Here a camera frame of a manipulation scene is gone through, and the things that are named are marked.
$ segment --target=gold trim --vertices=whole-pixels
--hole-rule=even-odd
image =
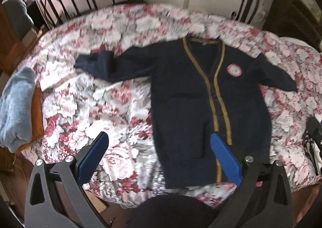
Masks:
[[[222,178],[221,165],[220,165],[220,163],[219,163],[218,160],[216,160],[216,164],[217,164],[217,178],[216,178],[216,182],[221,182],[221,178]]]
[[[226,141],[227,141],[228,145],[232,145],[230,121],[229,121],[229,117],[228,117],[228,113],[227,113],[225,104],[223,102],[223,99],[220,96],[219,85],[218,85],[218,80],[217,80],[219,70],[220,70],[220,68],[221,68],[221,66],[223,64],[224,57],[225,57],[225,43],[223,42],[222,55],[221,55],[221,58],[220,58],[220,62],[219,62],[217,71],[216,71],[215,76],[214,76],[214,86],[215,86],[215,92],[216,92],[216,95],[217,95],[221,110],[223,112],[223,119],[224,119],[225,125],[226,125],[226,132],[227,132]]]
[[[211,112],[212,112],[212,115],[213,115],[214,131],[215,132],[219,132],[218,118],[217,118],[217,115],[216,115],[216,108],[215,108],[214,100],[213,100],[213,98],[211,96],[210,82],[209,82],[206,74],[203,72],[203,70],[199,66],[198,62],[196,61],[196,59],[194,58],[194,56],[190,52],[189,47],[187,45],[186,38],[183,37],[182,38],[182,41],[183,41],[183,46],[184,46],[184,48],[186,50],[186,53],[187,53],[188,57],[190,58],[190,60],[194,64],[194,67],[196,67],[197,71],[200,73],[200,75],[202,76],[202,78],[203,78],[203,80],[204,80],[204,82],[206,84],[207,91],[208,91],[210,108],[211,108]],[[216,165],[217,165],[217,178],[216,178],[216,182],[221,182],[222,169],[221,169],[221,165],[220,165],[220,163],[219,163],[218,160],[216,161]]]
[[[189,47],[187,45],[187,41],[186,38],[183,37],[183,46],[186,50],[186,53],[188,55],[188,57],[190,58],[190,60],[192,61],[192,63],[194,64],[194,66],[196,67],[197,71],[200,73],[200,75],[203,77],[203,80],[207,86],[207,90],[208,90],[208,97],[209,97],[209,103],[210,103],[210,107],[211,107],[211,112],[213,114],[213,120],[214,120],[214,130],[216,132],[219,131],[219,126],[218,126],[218,118],[216,115],[216,108],[215,108],[215,104],[214,104],[214,100],[211,97],[211,89],[210,89],[210,82],[206,76],[206,74],[203,72],[203,70],[201,69],[201,67],[199,66],[199,63],[196,61],[196,59],[194,58],[194,56],[192,55],[192,53],[189,50]]]
[[[202,42],[205,44],[218,44],[218,41],[211,41],[206,39],[199,39],[199,38],[191,38],[190,41],[192,42]]]

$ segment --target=navy cardigan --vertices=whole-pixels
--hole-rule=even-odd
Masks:
[[[166,188],[227,180],[210,148],[216,131],[232,151],[269,162],[271,119],[259,84],[297,91],[263,54],[252,58],[221,40],[189,36],[122,55],[79,55],[75,68],[109,82],[150,76],[155,147]]]

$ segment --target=folded towel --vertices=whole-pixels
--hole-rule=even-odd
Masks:
[[[12,75],[0,99],[0,145],[15,152],[30,142],[32,136],[31,102],[35,90],[35,75],[23,67]]]

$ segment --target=round patch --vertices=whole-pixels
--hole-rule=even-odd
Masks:
[[[227,72],[233,77],[239,77],[242,74],[241,67],[234,63],[228,65]]]

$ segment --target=bed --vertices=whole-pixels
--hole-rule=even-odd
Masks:
[[[110,84],[73,69],[79,53],[106,49],[120,55],[131,46],[175,40],[187,33],[220,36],[252,57],[262,52],[295,79],[298,93],[260,86],[273,125],[270,158],[283,162],[292,191],[317,183],[320,176],[305,156],[303,135],[306,119],[322,114],[321,53],[244,23],[163,4],[104,8],[64,23],[40,39],[18,69],[32,67],[37,83],[53,80],[53,87],[42,97],[45,135],[23,150],[23,156],[32,163],[39,158],[59,162],[105,131],[110,147],[85,190],[122,207],[136,207],[166,193],[193,196],[212,207],[222,203],[233,193],[234,184],[165,189],[153,141],[148,78]]]

